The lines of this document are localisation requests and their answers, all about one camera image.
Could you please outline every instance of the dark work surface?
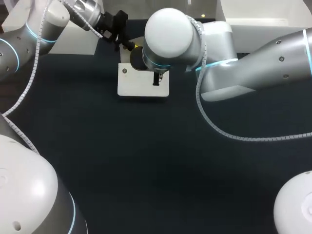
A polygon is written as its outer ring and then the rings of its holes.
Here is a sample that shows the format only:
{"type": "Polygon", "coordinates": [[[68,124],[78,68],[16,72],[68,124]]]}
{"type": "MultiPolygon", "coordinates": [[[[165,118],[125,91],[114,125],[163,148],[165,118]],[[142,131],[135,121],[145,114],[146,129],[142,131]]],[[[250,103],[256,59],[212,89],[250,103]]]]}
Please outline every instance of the dark work surface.
{"type": "MultiPolygon", "coordinates": [[[[144,24],[130,22],[132,37],[144,24]]],[[[312,168],[312,139],[247,143],[216,133],[195,102],[196,78],[174,68],[166,100],[117,95],[119,55],[47,55],[10,116],[53,165],[90,234],[275,234],[279,189],[312,168]]],[[[30,74],[30,66],[16,76],[30,74]]],[[[312,84],[204,103],[244,137],[312,131],[312,84]]]]}

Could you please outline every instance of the cable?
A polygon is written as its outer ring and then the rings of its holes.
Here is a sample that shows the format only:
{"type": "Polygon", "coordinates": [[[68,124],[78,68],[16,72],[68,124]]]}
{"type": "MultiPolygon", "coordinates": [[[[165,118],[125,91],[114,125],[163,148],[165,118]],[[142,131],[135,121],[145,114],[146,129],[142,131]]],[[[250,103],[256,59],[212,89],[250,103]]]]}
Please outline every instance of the cable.
{"type": "Polygon", "coordinates": [[[98,33],[89,23],[88,21],[71,5],[69,4],[66,0],[62,0],[63,3],[65,3],[68,7],[70,7],[74,13],[90,28],[90,30],[98,37],[98,38],[103,38],[103,36],[98,33]]]}
{"type": "Polygon", "coordinates": [[[6,122],[9,124],[9,126],[22,138],[25,143],[29,146],[29,148],[35,152],[36,154],[40,155],[36,147],[33,145],[33,143],[30,141],[30,139],[7,117],[4,117],[6,122]]]}
{"type": "Polygon", "coordinates": [[[36,147],[33,145],[33,143],[31,142],[31,140],[11,121],[7,118],[7,116],[9,114],[11,114],[13,111],[16,110],[16,108],[18,108],[18,106],[21,104],[21,102],[24,100],[24,98],[26,97],[33,81],[36,75],[36,71],[37,71],[37,66],[38,66],[38,60],[39,60],[39,51],[40,51],[40,44],[41,44],[41,34],[42,34],[42,28],[43,28],[43,23],[44,23],[44,19],[48,10],[48,7],[50,5],[50,3],[52,2],[52,0],[49,0],[47,2],[47,5],[43,11],[42,14],[42,19],[41,19],[41,23],[40,23],[40,27],[39,27],[39,33],[38,33],[38,38],[37,38],[37,44],[36,44],[36,53],[35,53],[35,61],[34,61],[34,67],[33,67],[33,71],[31,73],[30,79],[28,81],[28,84],[24,90],[24,92],[21,94],[21,96],[19,97],[18,101],[8,110],[3,114],[4,119],[7,121],[7,123],[9,124],[9,126],[25,141],[25,143],[29,146],[29,148],[34,151],[35,153],[39,154],[38,150],[36,149],[36,147]]]}
{"type": "Polygon", "coordinates": [[[40,23],[40,27],[39,27],[38,38],[37,38],[37,44],[36,44],[35,61],[34,61],[33,71],[31,73],[31,76],[30,76],[30,79],[28,81],[28,84],[27,84],[24,92],[19,97],[18,101],[8,111],[6,111],[3,114],[3,117],[7,117],[9,114],[11,114],[13,111],[15,111],[16,108],[18,108],[18,106],[21,104],[21,102],[26,97],[26,95],[27,95],[31,85],[33,84],[33,81],[34,81],[34,78],[35,78],[35,75],[36,75],[36,71],[37,71],[38,60],[39,60],[39,51],[40,51],[41,34],[42,34],[43,23],[44,23],[44,19],[45,19],[45,15],[47,13],[48,7],[49,7],[51,2],[52,2],[52,0],[48,0],[47,5],[46,5],[46,7],[45,7],[45,9],[43,11],[43,14],[42,14],[41,23],[40,23]]]}
{"type": "MultiPolygon", "coordinates": [[[[192,17],[187,16],[190,20],[190,22],[195,26],[195,28],[198,31],[198,34],[200,36],[201,41],[203,40],[202,38],[202,29],[199,27],[198,23],[196,22],[195,19],[192,17]]],[[[229,134],[227,132],[224,132],[221,130],[218,126],[216,126],[207,116],[206,112],[204,111],[203,106],[201,105],[201,100],[200,100],[200,87],[202,84],[202,81],[204,79],[204,74],[206,70],[206,61],[207,61],[207,45],[205,42],[205,51],[204,51],[204,56],[202,58],[202,64],[201,64],[201,71],[198,76],[198,81],[196,85],[196,102],[199,108],[200,113],[206,120],[206,122],[218,133],[221,135],[234,139],[234,140],[239,140],[239,141],[248,141],[248,142],[263,142],[263,141],[284,141],[284,140],[291,140],[291,139],[300,139],[300,138],[307,138],[307,137],[312,137],[312,132],[310,133],[304,133],[304,134],[296,134],[296,135],[289,135],[289,136],[278,136],[278,137],[242,137],[242,136],[235,136],[232,134],[229,134]]]]}

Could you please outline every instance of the blue led ring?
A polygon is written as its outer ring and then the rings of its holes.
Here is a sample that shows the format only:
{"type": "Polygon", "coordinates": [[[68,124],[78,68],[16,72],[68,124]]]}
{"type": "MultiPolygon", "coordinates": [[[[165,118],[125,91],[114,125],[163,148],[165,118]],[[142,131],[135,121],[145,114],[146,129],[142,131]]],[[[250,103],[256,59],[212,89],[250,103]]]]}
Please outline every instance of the blue led ring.
{"type": "Polygon", "coordinates": [[[311,59],[311,53],[310,53],[310,47],[309,47],[307,31],[305,29],[303,30],[303,42],[304,42],[304,44],[306,46],[307,56],[308,56],[309,65],[310,65],[310,71],[311,71],[311,75],[312,75],[312,59],[311,59]]]}
{"type": "MultiPolygon", "coordinates": [[[[26,27],[28,28],[30,34],[33,35],[35,38],[38,39],[37,34],[34,33],[34,32],[30,29],[30,27],[28,26],[28,23],[26,23],[26,27]]],[[[47,42],[47,43],[55,43],[55,42],[57,41],[57,40],[46,40],[46,39],[43,39],[43,38],[41,38],[41,40],[44,41],[44,42],[47,42]]]]}
{"type": "Polygon", "coordinates": [[[16,55],[16,59],[18,60],[18,66],[17,66],[16,71],[15,71],[15,72],[17,72],[18,69],[20,68],[20,59],[19,59],[19,56],[18,56],[16,50],[15,50],[14,47],[13,47],[10,43],[8,43],[6,40],[0,38],[0,41],[3,41],[4,43],[6,43],[6,44],[7,44],[8,46],[10,46],[11,49],[14,51],[14,54],[16,55]]]}
{"type": "Polygon", "coordinates": [[[159,65],[159,64],[157,64],[157,63],[154,63],[153,61],[151,61],[151,60],[147,57],[147,55],[146,55],[144,49],[143,49],[143,54],[144,54],[144,56],[149,60],[149,62],[151,62],[152,64],[154,64],[154,65],[156,65],[156,66],[159,66],[159,67],[170,67],[170,66],[171,66],[171,65],[159,65]]]}

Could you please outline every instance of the white platform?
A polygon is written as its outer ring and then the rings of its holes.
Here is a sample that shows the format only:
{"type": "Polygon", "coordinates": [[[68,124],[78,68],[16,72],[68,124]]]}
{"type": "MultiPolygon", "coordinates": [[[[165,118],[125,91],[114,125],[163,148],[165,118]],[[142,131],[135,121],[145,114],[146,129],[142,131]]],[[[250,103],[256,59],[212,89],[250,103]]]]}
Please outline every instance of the white platform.
{"type": "Polygon", "coordinates": [[[216,20],[232,26],[238,53],[251,53],[277,37],[312,27],[303,0],[218,0],[216,20]]]}
{"type": "MultiPolygon", "coordinates": [[[[19,29],[26,23],[31,2],[32,0],[19,0],[2,24],[4,32],[19,29]]],[[[102,0],[98,0],[98,3],[102,7],[102,13],[104,13],[102,0]]],[[[91,31],[87,32],[69,22],[50,54],[94,55],[97,44],[98,38],[91,31]]]]}
{"type": "Polygon", "coordinates": [[[169,71],[164,73],[159,86],[153,86],[154,73],[141,72],[129,63],[118,65],[118,95],[126,97],[167,97],[169,95],[169,71]]]}

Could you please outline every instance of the white joint cap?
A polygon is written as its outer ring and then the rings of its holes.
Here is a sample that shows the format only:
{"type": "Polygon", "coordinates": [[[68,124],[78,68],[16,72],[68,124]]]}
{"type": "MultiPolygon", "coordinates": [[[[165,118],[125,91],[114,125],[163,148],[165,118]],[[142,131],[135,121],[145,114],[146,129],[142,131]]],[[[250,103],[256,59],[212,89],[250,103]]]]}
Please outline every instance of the white joint cap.
{"type": "Polygon", "coordinates": [[[175,58],[190,46],[193,26],[186,15],[173,8],[155,12],[147,21],[145,40],[150,49],[160,57],[175,58]]]}
{"type": "Polygon", "coordinates": [[[274,221],[279,234],[312,233],[312,172],[297,175],[279,191],[274,221]]]}

